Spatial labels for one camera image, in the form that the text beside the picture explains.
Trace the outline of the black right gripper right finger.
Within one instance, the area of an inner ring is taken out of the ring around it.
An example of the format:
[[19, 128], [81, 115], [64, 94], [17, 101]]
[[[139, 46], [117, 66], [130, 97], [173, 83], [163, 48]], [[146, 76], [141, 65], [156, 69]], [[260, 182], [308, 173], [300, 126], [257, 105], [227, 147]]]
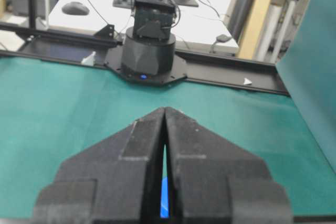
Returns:
[[292, 223], [285, 189], [255, 154], [168, 107], [170, 215], [179, 223]]

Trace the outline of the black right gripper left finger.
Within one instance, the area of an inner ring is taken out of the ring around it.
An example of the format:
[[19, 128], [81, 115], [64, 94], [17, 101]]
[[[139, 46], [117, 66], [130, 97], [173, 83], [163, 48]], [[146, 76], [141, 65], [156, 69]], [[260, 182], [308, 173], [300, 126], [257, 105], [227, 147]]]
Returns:
[[160, 216], [164, 109], [61, 163], [34, 223], [145, 223]]

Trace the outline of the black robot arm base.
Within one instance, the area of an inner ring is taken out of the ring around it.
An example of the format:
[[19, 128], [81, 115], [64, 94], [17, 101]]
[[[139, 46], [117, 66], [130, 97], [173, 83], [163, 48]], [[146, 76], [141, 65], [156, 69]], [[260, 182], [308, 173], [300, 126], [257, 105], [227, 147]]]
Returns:
[[134, 25], [121, 46], [105, 59], [105, 67], [129, 82], [162, 86], [187, 77], [186, 61], [175, 53], [171, 33], [174, 0], [134, 0]]

